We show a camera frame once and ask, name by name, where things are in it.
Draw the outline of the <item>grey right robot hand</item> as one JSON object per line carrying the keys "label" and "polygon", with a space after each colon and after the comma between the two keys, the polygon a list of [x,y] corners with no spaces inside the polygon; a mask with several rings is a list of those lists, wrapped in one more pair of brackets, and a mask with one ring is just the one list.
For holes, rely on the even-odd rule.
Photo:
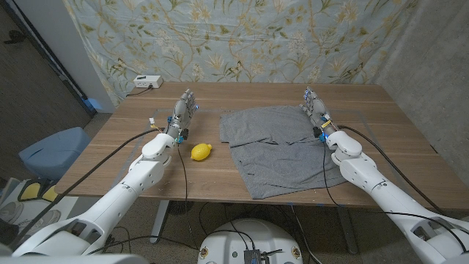
{"label": "grey right robot hand", "polygon": [[306,88],[303,99],[304,104],[300,104],[299,107],[305,112],[314,126],[314,136],[321,142],[326,142],[327,138],[338,130],[333,124],[329,110],[311,87]]}

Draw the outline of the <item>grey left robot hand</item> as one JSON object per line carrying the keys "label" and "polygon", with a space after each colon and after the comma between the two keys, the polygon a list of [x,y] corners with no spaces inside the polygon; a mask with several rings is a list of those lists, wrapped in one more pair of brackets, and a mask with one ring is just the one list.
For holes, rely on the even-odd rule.
{"label": "grey left robot hand", "polygon": [[166,134],[173,137],[178,144],[186,140],[191,118],[198,109],[193,91],[187,89],[176,102],[173,114],[168,118]]}

